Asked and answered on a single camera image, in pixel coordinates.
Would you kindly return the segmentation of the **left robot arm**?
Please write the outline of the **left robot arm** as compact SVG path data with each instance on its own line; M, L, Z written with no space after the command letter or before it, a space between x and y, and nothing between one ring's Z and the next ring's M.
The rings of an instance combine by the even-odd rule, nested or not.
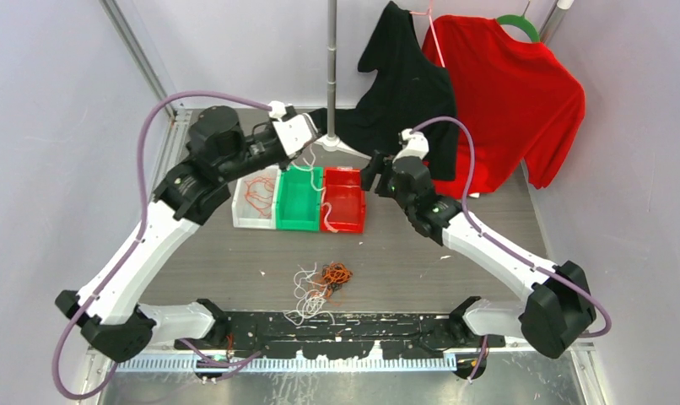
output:
M313 121L291 105L274 105L252 133L243 131L231 107L202 111L188 128L186 157L143 195L135 230L91 281L62 291L57 308L93 349L118 364L156 343L220 347L229 318L211 300L144 305L141 296L173 253L230 199L231 182L288 167L317 136Z

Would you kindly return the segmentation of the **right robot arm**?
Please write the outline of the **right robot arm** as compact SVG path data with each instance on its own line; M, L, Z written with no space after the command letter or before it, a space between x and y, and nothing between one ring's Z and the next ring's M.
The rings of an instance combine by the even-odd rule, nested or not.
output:
M466 300L450 325L456 343L469 347L483 335L516 337L556 359L586 336L599 305L578 264L558 265L493 231L460 201L438 194L416 156L377 153L360 180L363 190L393 199L421 236L469 258L517 296L509 303Z

